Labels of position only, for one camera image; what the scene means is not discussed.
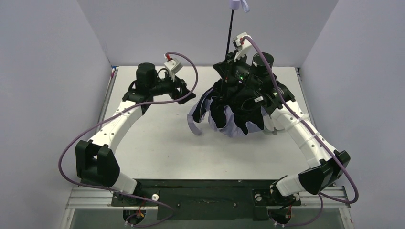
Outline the lavender folding umbrella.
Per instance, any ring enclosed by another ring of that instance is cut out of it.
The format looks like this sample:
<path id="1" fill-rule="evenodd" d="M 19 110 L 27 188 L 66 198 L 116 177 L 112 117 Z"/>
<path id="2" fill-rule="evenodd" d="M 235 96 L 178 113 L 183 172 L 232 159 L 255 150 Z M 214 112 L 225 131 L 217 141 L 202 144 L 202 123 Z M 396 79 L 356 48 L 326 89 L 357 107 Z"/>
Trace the lavender folding umbrella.
<path id="1" fill-rule="evenodd" d="M 274 104 L 273 56 L 257 52 L 250 65 L 253 85 L 221 83 L 211 86 L 187 114 L 189 129 L 201 135 L 197 123 L 208 120 L 211 129 L 239 137 L 264 130 L 263 118 Z"/>

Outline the mint green umbrella case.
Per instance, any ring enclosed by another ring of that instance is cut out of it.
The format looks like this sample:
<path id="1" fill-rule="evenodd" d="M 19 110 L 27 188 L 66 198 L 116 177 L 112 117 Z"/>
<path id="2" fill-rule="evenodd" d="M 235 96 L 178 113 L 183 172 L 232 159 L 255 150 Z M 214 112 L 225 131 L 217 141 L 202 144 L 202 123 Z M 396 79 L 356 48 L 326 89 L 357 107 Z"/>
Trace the mint green umbrella case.
<path id="1" fill-rule="evenodd" d="M 271 119 L 270 116 L 265 116 L 263 118 L 263 122 L 264 122 L 264 130 L 263 132 L 267 135 L 269 134 L 273 134 L 273 135 L 277 135 L 277 129 L 275 127 L 275 124 L 273 122 L 273 120 Z"/>

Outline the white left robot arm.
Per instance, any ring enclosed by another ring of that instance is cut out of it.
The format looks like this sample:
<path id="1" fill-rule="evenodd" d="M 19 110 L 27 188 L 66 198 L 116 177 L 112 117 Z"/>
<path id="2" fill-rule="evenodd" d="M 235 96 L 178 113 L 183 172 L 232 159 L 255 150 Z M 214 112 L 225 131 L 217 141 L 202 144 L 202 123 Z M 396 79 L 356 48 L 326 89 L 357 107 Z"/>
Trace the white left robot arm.
<path id="1" fill-rule="evenodd" d="M 176 76 L 181 68 L 177 59 L 171 59 L 165 62 L 165 76 L 160 78 L 154 64 L 138 65 L 136 79 L 122 97 L 113 119 L 89 140 L 80 140 L 75 146 L 79 178 L 127 194 L 135 194 L 140 189 L 135 179 L 121 171 L 115 150 L 132 125 L 146 113 L 154 97 L 167 94 L 179 104 L 196 97 L 187 89 L 186 82 Z"/>

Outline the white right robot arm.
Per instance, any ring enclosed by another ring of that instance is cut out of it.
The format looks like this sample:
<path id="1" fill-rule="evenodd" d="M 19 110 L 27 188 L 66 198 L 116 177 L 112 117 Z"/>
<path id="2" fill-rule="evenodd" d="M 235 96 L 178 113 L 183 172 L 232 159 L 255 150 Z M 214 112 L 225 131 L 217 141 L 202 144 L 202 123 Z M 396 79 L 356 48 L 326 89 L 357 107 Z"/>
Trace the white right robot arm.
<path id="1" fill-rule="evenodd" d="M 323 189 L 346 175 L 350 156 L 328 143 L 302 111 L 293 93 L 272 71 L 273 57 L 256 54 L 252 63 L 228 54 L 214 64 L 220 80 L 210 95 L 210 118 L 216 129 L 228 136 L 263 131 L 266 117 L 290 135 L 309 166 L 296 175 L 287 175 L 270 185 L 275 198 L 301 191 L 321 194 Z"/>

